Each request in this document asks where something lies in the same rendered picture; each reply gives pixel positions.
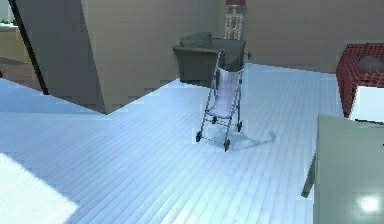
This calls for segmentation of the grey cushion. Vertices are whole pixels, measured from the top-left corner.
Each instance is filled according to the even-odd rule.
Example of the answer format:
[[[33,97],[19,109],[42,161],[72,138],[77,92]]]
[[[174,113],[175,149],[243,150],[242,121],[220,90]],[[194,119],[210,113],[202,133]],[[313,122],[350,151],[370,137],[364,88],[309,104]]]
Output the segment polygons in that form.
[[[212,34],[210,32],[200,32],[193,35],[185,36],[180,39],[182,47],[191,48],[211,48]]]

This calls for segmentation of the pale green table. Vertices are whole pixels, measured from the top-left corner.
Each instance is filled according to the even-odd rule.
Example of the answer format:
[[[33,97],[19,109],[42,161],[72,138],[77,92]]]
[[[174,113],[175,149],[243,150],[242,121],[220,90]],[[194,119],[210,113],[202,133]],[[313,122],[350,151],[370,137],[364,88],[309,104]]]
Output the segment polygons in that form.
[[[313,224],[384,224],[384,125],[320,114],[301,196]]]

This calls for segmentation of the white bed sheet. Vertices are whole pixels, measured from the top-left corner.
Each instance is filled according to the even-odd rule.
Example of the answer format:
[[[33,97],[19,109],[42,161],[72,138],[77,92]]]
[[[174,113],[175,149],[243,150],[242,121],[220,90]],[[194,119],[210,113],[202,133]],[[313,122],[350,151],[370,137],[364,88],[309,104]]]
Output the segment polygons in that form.
[[[359,86],[349,118],[384,123],[384,88]]]

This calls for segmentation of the grey pillow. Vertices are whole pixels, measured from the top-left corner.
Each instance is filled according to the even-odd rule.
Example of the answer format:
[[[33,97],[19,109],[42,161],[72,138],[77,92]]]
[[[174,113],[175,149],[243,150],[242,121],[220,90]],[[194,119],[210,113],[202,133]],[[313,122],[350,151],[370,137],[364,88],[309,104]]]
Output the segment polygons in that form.
[[[359,69],[361,72],[384,72],[384,62],[373,56],[365,56],[359,61]]]

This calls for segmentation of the red shade table lamp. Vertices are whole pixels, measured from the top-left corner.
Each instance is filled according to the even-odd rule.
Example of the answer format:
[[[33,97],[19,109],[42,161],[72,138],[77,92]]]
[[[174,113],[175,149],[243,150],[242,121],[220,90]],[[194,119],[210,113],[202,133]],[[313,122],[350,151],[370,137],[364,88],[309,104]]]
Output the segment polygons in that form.
[[[225,17],[224,38],[240,40],[243,31],[243,19],[242,14],[237,13],[237,8],[246,4],[246,0],[226,0],[225,5],[232,10],[231,13],[227,13]]]

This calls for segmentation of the grey folding baby stroller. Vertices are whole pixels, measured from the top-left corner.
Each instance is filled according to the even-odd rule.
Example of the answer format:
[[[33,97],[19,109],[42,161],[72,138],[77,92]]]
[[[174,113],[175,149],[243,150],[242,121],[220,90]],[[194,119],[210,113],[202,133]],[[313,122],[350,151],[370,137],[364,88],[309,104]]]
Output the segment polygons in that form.
[[[225,150],[228,150],[231,143],[229,139],[230,128],[235,126],[237,131],[240,132],[243,126],[240,102],[245,65],[242,65],[239,71],[226,71],[220,68],[219,62],[224,53],[223,49],[218,52],[202,123],[200,130],[196,133],[195,141],[199,142],[204,139],[203,130],[206,122],[218,124],[226,127],[223,146]]]

